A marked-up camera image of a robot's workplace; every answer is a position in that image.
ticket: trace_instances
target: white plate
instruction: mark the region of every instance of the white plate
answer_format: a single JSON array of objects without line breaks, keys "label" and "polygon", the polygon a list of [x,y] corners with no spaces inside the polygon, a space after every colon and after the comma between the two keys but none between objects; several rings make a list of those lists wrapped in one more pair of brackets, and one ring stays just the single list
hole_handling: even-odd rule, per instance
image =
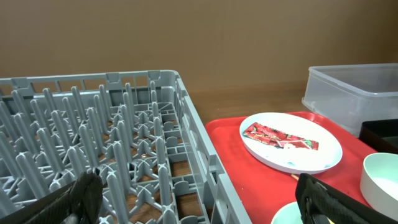
[{"label": "white plate", "polygon": [[[319,142],[317,151],[309,149],[277,149],[274,146],[243,136],[253,123]],[[325,128],[285,113],[259,113],[246,118],[239,128],[246,149],[259,161],[274,169],[290,174],[317,174],[337,165],[343,150],[337,139]]]},{"label": "white plate", "polygon": [[398,221],[398,155],[374,153],[363,161],[361,192],[376,211]]},{"label": "white plate", "polygon": [[271,224],[303,224],[297,202],[283,206],[273,217]]}]

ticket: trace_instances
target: clear plastic container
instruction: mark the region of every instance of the clear plastic container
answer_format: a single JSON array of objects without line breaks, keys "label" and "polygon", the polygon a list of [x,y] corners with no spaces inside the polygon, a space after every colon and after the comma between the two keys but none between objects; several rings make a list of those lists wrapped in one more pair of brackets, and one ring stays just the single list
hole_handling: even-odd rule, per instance
[{"label": "clear plastic container", "polygon": [[363,121],[398,118],[398,63],[309,70],[303,104],[354,136]]}]

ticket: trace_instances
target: wooden table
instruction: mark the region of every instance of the wooden table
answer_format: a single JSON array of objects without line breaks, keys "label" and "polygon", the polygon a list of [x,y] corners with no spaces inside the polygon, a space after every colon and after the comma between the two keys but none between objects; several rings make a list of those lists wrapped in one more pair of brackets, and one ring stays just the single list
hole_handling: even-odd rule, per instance
[{"label": "wooden table", "polygon": [[237,86],[212,91],[188,91],[203,124],[218,118],[262,112],[308,110],[301,102],[307,82]]},{"label": "wooden table", "polygon": [[[307,110],[301,103],[307,82],[275,83],[269,85],[237,86],[219,90],[188,91],[203,124],[214,119],[233,116],[247,116],[261,112],[289,112]],[[190,174],[187,161],[170,165],[172,176]],[[137,197],[128,195],[127,206],[133,208]],[[160,203],[157,192],[155,200]],[[189,215],[203,215],[196,194],[183,195],[176,198],[179,218]],[[212,208],[207,208],[209,217]],[[161,213],[145,204],[138,214],[131,218],[132,222],[145,223],[151,218],[159,218]]]}]

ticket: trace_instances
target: black container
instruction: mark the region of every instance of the black container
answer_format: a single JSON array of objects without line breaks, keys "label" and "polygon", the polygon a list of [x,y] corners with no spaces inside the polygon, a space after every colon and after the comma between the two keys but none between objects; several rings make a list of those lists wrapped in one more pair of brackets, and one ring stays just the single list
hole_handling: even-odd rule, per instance
[{"label": "black container", "polygon": [[398,119],[363,122],[359,140],[378,152],[398,154]]}]

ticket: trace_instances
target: gray plastic dish rack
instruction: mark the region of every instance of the gray plastic dish rack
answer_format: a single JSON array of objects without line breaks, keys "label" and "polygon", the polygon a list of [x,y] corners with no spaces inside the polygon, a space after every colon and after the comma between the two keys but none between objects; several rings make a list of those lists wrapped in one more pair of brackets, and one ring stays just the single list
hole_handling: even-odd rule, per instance
[{"label": "gray plastic dish rack", "polygon": [[[133,86],[123,86],[126,77]],[[138,77],[148,85],[137,87]],[[94,79],[106,87],[87,90]],[[69,81],[82,90],[62,91],[60,82]],[[35,83],[57,92],[36,93]],[[251,223],[177,72],[3,78],[0,85],[13,88],[0,96],[0,218],[91,170],[104,184],[99,223],[131,223],[145,203],[161,213],[149,224]],[[170,163],[180,161],[191,174],[173,177]],[[192,193],[202,216],[179,219],[176,197]],[[132,209],[128,194],[137,198]]]}]

